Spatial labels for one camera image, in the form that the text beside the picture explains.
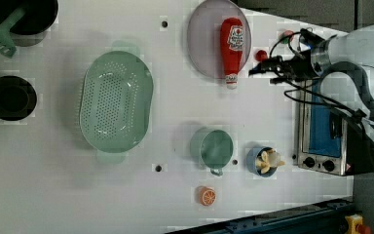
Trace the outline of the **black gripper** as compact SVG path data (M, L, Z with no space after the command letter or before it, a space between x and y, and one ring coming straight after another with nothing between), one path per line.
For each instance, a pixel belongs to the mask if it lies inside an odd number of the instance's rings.
M277 78L270 79L270 84L276 85L286 80L304 81L317 77L306 59L293 57L285 60L282 56L276 56L263 60L248 71L248 75L261 74L263 72L273 72Z

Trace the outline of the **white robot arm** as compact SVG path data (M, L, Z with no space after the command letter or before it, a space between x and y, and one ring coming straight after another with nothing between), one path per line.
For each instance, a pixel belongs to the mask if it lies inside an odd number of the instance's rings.
M270 56L248 74L272 72L273 84L316 77L322 102L365 122L366 134L374 143L374 24L327 39L307 28L295 34L307 47L305 51L288 60Z

